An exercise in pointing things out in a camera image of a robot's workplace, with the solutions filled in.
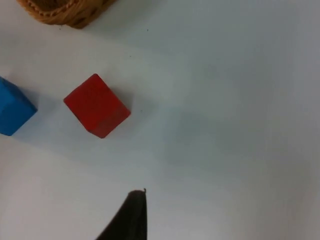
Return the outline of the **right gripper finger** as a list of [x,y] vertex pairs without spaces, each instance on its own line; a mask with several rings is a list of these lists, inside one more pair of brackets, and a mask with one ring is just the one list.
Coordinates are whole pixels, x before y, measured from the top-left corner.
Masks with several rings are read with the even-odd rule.
[[147,240],[147,191],[143,189],[129,192],[113,219],[96,239]]

